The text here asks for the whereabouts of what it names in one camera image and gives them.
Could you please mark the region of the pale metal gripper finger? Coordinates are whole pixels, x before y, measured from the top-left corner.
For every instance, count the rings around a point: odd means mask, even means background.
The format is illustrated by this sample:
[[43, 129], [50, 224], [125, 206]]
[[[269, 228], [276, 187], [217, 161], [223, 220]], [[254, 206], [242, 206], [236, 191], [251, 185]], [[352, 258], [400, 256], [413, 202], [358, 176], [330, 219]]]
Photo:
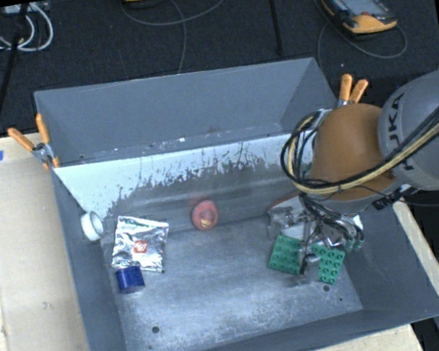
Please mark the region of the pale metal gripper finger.
[[290, 286], [303, 286], [315, 281], [314, 276], [308, 270], [302, 274], [292, 275], [289, 277]]
[[312, 267], [318, 267], [320, 263], [321, 255], [314, 252], [312, 248], [308, 247], [299, 252], [299, 271], [300, 274], [305, 274], [308, 269]]

